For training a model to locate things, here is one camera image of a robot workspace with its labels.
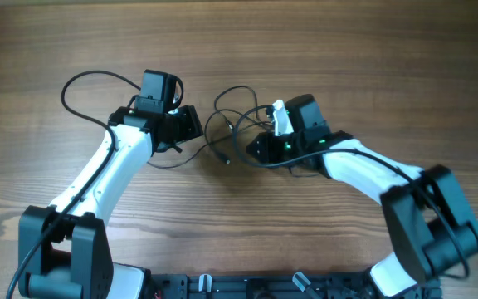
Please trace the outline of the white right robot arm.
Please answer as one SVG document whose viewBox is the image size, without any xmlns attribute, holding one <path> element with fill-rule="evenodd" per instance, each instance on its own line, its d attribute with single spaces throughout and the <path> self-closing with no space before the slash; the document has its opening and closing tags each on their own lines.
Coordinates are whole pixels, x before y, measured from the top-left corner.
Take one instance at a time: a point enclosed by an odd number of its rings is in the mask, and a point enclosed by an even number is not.
<svg viewBox="0 0 478 299">
<path fill-rule="evenodd" d="M 302 165 L 346 183 L 377 202 L 393 253 L 362 273 L 326 278 L 322 291 L 297 272 L 293 283 L 312 298 L 439 298 L 440 278 L 457 264 L 470 275 L 478 220 L 456 176 L 377 154 L 344 131 L 333 132 L 311 94 L 265 106 L 270 129 L 246 146 L 246 162 L 274 169 Z"/>
</svg>

